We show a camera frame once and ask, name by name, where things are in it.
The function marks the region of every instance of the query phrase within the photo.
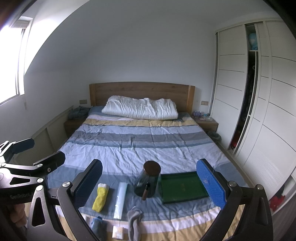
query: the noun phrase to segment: yellow cloth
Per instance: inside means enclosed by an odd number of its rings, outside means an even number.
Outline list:
[[[100,212],[105,205],[106,197],[108,194],[109,186],[107,184],[98,184],[98,196],[94,201],[92,209],[96,212]]]

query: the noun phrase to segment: blue gripper pad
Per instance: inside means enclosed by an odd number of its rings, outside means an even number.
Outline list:
[[[196,172],[214,204],[222,209],[226,204],[227,192],[222,186],[225,183],[220,183],[223,182],[221,177],[204,158],[197,161]]]
[[[76,209],[83,207],[86,204],[91,192],[96,187],[96,184],[103,172],[102,162],[94,159],[84,172],[79,173],[73,180],[71,187],[71,195],[73,205]]]

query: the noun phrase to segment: white wardrobe door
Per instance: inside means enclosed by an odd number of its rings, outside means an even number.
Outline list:
[[[256,119],[252,119],[250,129],[248,131],[247,137],[244,141],[242,148],[240,149],[238,155],[236,156],[237,161],[243,166],[248,159],[254,144],[257,140],[258,134],[260,132],[261,125]]]
[[[268,78],[261,76],[258,97],[264,100],[267,100],[269,98],[268,81]]]
[[[219,70],[219,85],[224,85],[243,91],[246,84],[243,81],[237,81],[243,78],[245,78],[244,72]]]
[[[266,112],[266,100],[258,98],[255,107],[254,118],[259,122],[262,122]]]
[[[296,39],[284,22],[266,22],[272,56],[296,61]]]
[[[268,39],[267,39],[265,26],[263,23],[257,24],[257,28],[258,28],[257,37],[260,38],[261,56],[269,56]]]
[[[296,117],[269,103],[263,124],[296,150]]]
[[[231,105],[237,110],[241,107],[244,98],[244,94],[241,90],[218,84],[216,91],[216,99]]]
[[[219,32],[219,63],[212,117],[218,122],[222,146],[227,149],[242,107],[247,79],[245,26]]]
[[[220,55],[245,54],[246,31],[241,26],[220,32]]]
[[[296,62],[272,57],[272,78],[296,87]]]
[[[296,152],[264,125],[244,165],[253,183],[264,186],[270,199],[284,184],[296,165]]]
[[[219,123],[217,133],[222,137],[222,146],[227,148],[237,124],[239,110],[220,100],[215,100],[215,111],[212,117]]]
[[[261,57],[261,76],[269,77],[269,57]]]
[[[273,79],[269,102],[296,116],[296,87]]]

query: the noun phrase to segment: small box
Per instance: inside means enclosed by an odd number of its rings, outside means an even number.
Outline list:
[[[123,240],[123,227],[113,226],[112,238]]]

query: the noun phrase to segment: floor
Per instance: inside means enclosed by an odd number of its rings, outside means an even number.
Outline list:
[[[242,175],[243,179],[245,180],[245,182],[249,185],[249,187],[254,187],[254,184],[252,183],[252,181],[249,179],[249,177],[245,174],[245,172],[241,169],[241,167],[235,162],[235,160],[233,159],[233,157],[231,156],[231,154],[229,152],[227,152],[220,143],[217,143],[217,146],[219,147],[219,149],[223,152],[223,154],[228,158],[229,161],[231,161],[231,163],[236,167],[236,169],[239,171],[239,173]]]

